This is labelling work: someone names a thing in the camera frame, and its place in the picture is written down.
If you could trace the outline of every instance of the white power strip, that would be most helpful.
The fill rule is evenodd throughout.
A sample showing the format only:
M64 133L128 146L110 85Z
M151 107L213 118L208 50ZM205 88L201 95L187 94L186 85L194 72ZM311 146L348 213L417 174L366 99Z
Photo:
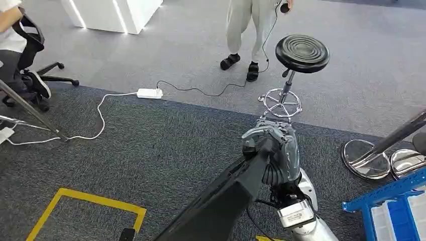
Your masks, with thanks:
M139 89L136 95L138 96L138 98L161 99L161 97L163 97L163 91L159 88Z
M9 137L11 137L15 133L14 130L10 129L9 127L5 127L3 130L0 131L0 144L5 142Z

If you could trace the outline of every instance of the bar stool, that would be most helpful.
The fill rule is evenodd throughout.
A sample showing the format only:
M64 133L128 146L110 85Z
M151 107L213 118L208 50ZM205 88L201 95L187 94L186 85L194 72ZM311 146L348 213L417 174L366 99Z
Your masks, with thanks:
M323 43L313 37L296 34L281 39L275 48L275 55L287 68L282 77L287 77L289 73L290 77L283 88L272 89L258 98L266 107L260 118L265 119L270 113L279 118L287 118L288 122L291 122L291 117L302 111L299 97L290 91L295 73L315 73L324 69L329 63L330 53ZM294 101L288 101L289 96L292 96Z

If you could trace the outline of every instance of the stool pole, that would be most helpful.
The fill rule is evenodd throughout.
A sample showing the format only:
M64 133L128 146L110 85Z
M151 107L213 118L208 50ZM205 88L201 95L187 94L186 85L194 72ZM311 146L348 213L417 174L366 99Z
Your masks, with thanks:
M281 97L280 97L280 103L281 104L283 104L285 102L285 99L287 98L287 94L290 91L291 84L292 84L293 77L294 77L295 73L296 72L294 70L292 70L291 73L290 73L290 77L289 77L288 81L285 82L285 86L281 91Z

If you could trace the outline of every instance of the chrome base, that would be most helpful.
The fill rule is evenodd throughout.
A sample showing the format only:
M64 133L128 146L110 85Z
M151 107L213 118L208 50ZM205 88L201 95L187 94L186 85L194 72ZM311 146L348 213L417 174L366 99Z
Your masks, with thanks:
M392 155L390 164L392 166L392 176L398 180L426 166L426 157L416 151L402 149Z
M283 99L282 92L283 92L283 89L281 88L272 89L268 91L266 94L261 95L260 97L257 98L257 100L260 102L263 102L263 105L266 107L266 111L263 113L261 118L265 118L265 116L268 113L270 113L279 118L288 118L288 121L290 122L291 117L302 112L302 103L299 97L293 92L289 91L287 93L286 99ZM290 96L293 96L295 101L289 102L288 97Z
M355 175L365 179L381 179L390 172L390 162L385 153L369 155L360 160L374 145L364 140L351 140L342 148L342 159Z

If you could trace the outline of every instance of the black sandal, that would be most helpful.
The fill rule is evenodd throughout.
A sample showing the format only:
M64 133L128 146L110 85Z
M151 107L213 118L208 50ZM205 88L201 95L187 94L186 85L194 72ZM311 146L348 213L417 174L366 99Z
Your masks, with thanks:
M227 70L231 66L233 66L235 63L240 61L241 57L238 54L231 54L226 59L222 60L221 62L221 69Z
M247 73L247 81L253 82L257 80L257 77L259 77L259 66L255 63L251 63L249 65L249 72Z

